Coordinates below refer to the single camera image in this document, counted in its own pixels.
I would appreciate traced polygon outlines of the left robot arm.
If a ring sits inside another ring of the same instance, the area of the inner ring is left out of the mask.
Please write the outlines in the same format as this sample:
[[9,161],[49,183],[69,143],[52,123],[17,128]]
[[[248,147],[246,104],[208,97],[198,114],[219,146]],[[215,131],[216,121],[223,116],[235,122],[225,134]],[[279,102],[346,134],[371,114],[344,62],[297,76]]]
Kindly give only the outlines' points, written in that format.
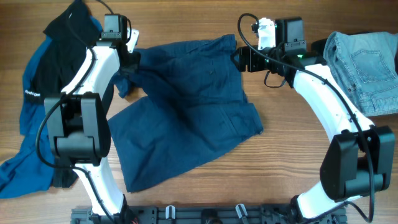
[[86,57],[73,80],[59,95],[44,100],[52,154],[60,159],[54,169],[72,170],[82,181],[91,207],[74,210],[72,223],[137,223],[108,162],[111,133],[106,113],[112,101],[112,76],[123,65],[139,67],[135,53],[139,33],[120,14],[105,14],[104,31],[87,47]]

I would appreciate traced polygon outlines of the navy blue shorts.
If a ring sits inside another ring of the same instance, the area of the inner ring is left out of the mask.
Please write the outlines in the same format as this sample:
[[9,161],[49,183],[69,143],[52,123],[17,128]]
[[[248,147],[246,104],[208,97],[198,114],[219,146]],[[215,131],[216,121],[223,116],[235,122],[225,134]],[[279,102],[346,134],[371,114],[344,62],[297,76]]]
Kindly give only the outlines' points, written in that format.
[[191,40],[139,49],[139,68],[121,67],[111,83],[145,96],[108,121],[128,192],[213,161],[261,134],[262,121],[231,61],[236,38]]

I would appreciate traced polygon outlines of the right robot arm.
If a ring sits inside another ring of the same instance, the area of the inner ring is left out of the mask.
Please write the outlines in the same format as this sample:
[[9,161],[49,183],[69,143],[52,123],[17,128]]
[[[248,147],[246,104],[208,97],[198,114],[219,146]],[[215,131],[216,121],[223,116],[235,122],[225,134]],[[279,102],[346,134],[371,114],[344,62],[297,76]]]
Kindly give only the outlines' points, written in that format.
[[394,133],[365,117],[338,86],[326,60],[308,51],[302,18],[255,18],[251,29],[258,43],[246,42],[232,53],[236,68],[281,76],[283,84],[310,105],[330,142],[319,182],[291,199],[287,221],[319,222],[367,197],[369,211],[363,219],[372,222],[375,194],[386,190],[391,181]]

